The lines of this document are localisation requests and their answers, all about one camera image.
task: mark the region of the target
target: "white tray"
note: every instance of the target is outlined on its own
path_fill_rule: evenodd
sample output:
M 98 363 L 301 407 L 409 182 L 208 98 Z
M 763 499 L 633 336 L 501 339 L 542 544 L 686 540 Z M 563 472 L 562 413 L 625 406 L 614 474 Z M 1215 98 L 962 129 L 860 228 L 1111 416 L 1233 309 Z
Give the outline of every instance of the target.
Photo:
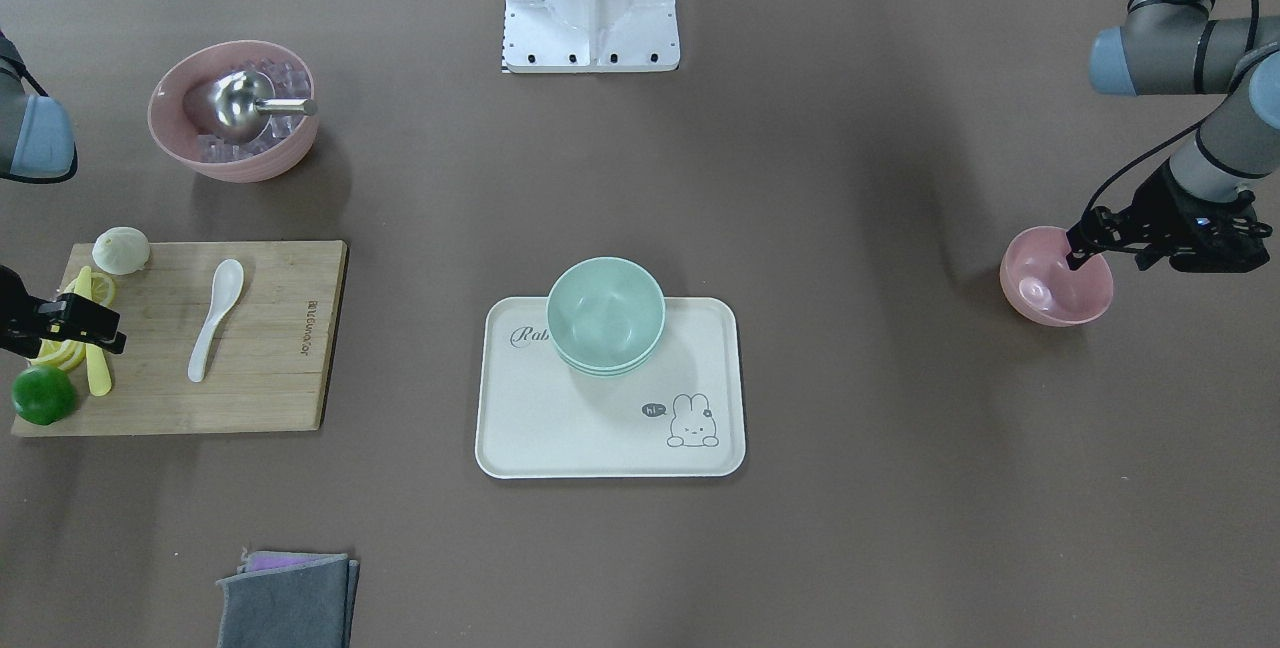
M 653 355 L 595 378 L 559 359 L 547 298 L 503 298 L 485 319 L 476 462 L 494 478 L 722 476 L 746 457 L 733 311 L 667 298 Z

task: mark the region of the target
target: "gray towel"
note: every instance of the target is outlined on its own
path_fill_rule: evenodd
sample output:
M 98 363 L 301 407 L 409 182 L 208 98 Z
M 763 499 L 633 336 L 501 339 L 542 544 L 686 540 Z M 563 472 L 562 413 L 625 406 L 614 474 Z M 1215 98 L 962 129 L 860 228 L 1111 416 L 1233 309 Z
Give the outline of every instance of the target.
M 346 553 L 244 556 L 223 587 L 218 648 L 347 648 L 360 562 Z

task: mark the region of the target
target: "rabbit illustration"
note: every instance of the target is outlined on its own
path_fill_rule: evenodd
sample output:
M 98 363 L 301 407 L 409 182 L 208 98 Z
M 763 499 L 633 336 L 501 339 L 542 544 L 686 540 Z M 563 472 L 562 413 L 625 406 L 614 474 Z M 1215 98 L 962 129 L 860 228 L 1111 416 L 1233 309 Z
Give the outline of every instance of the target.
M 672 448 L 719 446 L 719 438 L 716 438 L 716 419 L 712 416 L 707 396 L 681 393 L 671 402 L 671 438 L 667 439 L 667 446 Z

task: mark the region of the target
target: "large pink bowl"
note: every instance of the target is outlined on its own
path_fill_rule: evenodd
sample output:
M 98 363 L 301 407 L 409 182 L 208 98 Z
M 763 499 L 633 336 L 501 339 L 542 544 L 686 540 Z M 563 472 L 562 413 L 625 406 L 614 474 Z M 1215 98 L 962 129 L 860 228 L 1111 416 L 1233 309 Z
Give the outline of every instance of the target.
M 1069 252 L 1066 231 L 1052 225 L 1028 228 L 1009 243 L 1000 287 L 1014 310 L 1052 327 L 1089 323 L 1106 312 L 1115 296 L 1111 266 L 1098 255 L 1071 270 Z
M 151 100 L 147 101 L 147 127 L 156 145 L 196 173 L 230 183 L 255 183 L 275 178 L 297 165 L 316 141 L 316 132 L 320 129 L 317 117 L 305 117 L 288 138 L 256 156 L 238 161 L 202 161 L 196 128 L 187 120 L 182 106 L 182 99 L 196 86 L 221 78 L 230 70 L 238 70 L 247 60 L 264 59 L 275 63 L 289 61 L 306 70 L 311 79 L 311 97 L 316 97 L 315 74 L 288 47 L 265 41 L 218 44 L 188 55 L 174 65 L 151 92 Z

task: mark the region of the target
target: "cutting board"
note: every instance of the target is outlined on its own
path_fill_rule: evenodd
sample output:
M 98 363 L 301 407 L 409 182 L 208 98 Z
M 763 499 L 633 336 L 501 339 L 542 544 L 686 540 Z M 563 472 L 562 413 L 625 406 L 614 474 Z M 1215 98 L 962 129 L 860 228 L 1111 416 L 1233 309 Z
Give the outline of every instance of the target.
M 92 247 L 72 248 L 59 287 L 93 265 Z M 224 259 L 244 265 L 244 288 L 214 336 L 205 380 L 192 383 L 187 361 L 209 312 L 214 269 Z M 143 270 L 115 278 L 111 310 L 128 339 L 124 353 L 106 355 L 111 392 L 91 396 L 81 364 L 68 374 L 79 396 L 76 412 L 45 426 L 14 419 L 13 434 L 315 430 L 346 271 L 342 241 L 151 243 Z M 47 298 L 59 287 L 41 292 L 27 283 Z

